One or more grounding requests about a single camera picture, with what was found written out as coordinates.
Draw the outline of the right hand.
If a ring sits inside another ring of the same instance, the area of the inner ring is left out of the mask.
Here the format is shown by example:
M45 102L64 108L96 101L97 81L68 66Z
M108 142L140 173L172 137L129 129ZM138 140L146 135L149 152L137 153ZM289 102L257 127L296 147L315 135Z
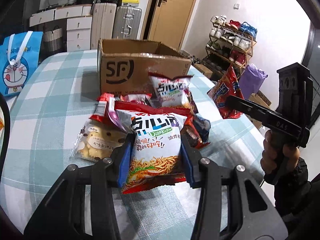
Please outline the right hand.
M260 161L261 168L266 174L270 174L273 170L277 168L277 164L275 162L275 159L278 156L279 150L274 148L271 144L272 139L274 139L276 136L272 133L271 130L268 130L265 133L265 139L263 142L264 150L262 153L262 159ZM291 147L289 145L284 145L282 153L285 157L288 158L286 170L287 172L293 171L297 164L298 160L300 158L300 151L296 147Z

